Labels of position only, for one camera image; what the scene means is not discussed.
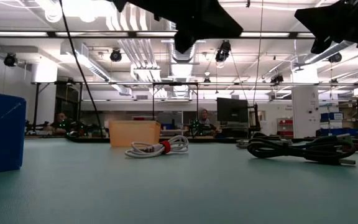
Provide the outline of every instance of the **desk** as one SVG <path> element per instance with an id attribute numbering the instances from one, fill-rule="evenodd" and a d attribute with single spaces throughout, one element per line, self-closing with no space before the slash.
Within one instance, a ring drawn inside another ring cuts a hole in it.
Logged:
<path id="1" fill-rule="evenodd" d="M 254 159 L 230 144 L 129 159 L 109 144 L 25 141 L 0 174 L 0 224 L 357 223 L 357 167 Z"/>

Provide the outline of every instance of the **white wall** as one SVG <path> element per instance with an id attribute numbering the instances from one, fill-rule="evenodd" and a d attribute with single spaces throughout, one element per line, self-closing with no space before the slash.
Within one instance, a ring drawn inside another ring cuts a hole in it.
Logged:
<path id="1" fill-rule="evenodd" d="M 34 117 L 35 86 L 31 85 L 32 74 L 23 68 L 8 68 L 0 59 L 0 93 L 24 98 L 27 102 L 26 118 Z"/>

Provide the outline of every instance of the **black cable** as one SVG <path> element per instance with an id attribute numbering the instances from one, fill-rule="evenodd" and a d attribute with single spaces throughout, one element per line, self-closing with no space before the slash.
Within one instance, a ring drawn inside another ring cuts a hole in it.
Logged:
<path id="1" fill-rule="evenodd" d="M 356 164 L 355 161 L 345 160 L 344 158 L 353 155 L 356 152 L 356 148 L 351 142 L 343 139 L 339 136 L 328 136 L 315 139 L 307 144 L 289 146 L 286 143 L 279 144 L 268 139 L 254 138 L 249 140 L 247 149 L 253 156 L 261 159 L 295 156 L 323 164 L 354 165 Z"/>
<path id="2" fill-rule="evenodd" d="M 84 80 L 86 90 L 87 90 L 87 92 L 88 92 L 88 94 L 89 94 L 89 97 L 91 98 L 91 102 L 92 102 L 92 105 L 93 105 L 93 109 L 94 109 L 94 112 L 96 113 L 96 118 L 98 119 L 98 124 L 99 124 L 99 128 L 100 128 L 100 137 L 103 138 L 103 131 L 102 131 L 102 125 L 101 125 L 101 122 L 100 122 L 99 112 L 98 112 L 98 109 L 96 108 L 96 105 L 95 105 L 95 103 L 94 103 L 94 100 L 93 100 L 93 97 L 92 97 L 90 88 L 89 88 L 89 86 L 88 86 L 88 82 L 86 82 L 86 78 L 85 78 L 84 72 L 82 71 L 80 62 L 78 61 L 78 58 L 77 58 L 77 54 L 76 54 L 76 51 L 75 51 L 75 48 L 74 48 L 74 43 L 73 43 L 73 40 L 71 39 L 70 30 L 68 29 L 67 20 L 66 20 L 66 15 L 65 15 L 65 12 L 64 12 L 64 10 L 63 10 L 62 0 L 59 0 L 59 3 L 60 3 L 60 7 L 61 7 L 61 9 L 62 9 L 63 22 L 64 22 L 64 24 L 65 24 L 68 41 L 70 42 L 71 51 L 73 52 L 73 55 L 74 55 L 74 58 L 75 58 L 75 63 L 77 64 L 78 69 L 80 70 L 82 79 Z"/>

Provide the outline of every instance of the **workbench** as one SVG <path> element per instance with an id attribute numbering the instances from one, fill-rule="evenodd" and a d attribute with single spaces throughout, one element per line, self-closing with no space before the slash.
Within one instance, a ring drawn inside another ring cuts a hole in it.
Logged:
<path id="1" fill-rule="evenodd" d="M 0 173 L 0 224 L 357 223 L 355 167 L 255 159 L 233 144 L 131 159 L 109 144 L 25 140 Z"/>

